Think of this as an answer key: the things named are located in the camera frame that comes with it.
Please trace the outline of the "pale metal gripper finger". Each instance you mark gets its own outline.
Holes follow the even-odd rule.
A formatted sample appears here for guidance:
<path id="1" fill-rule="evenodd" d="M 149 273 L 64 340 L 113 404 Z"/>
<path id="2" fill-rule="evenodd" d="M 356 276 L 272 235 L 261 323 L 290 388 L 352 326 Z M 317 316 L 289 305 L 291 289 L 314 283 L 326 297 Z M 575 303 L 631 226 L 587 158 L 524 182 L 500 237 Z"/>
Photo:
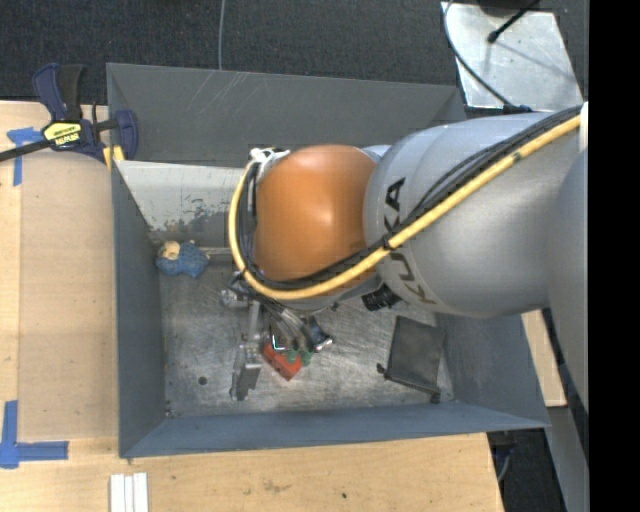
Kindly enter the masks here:
<path id="1" fill-rule="evenodd" d="M 235 367 L 229 390 L 230 397 L 235 401 L 243 401 L 251 390 L 256 388 L 262 370 L 260 362 L 244 362 Z"/>
<path id="2" fill-rule="evenodd" d="M 232 384 L 242 385 L 246 381 L 250 370 L 247 346 L 245 344 L 239 344 L 234 358 Z"/>

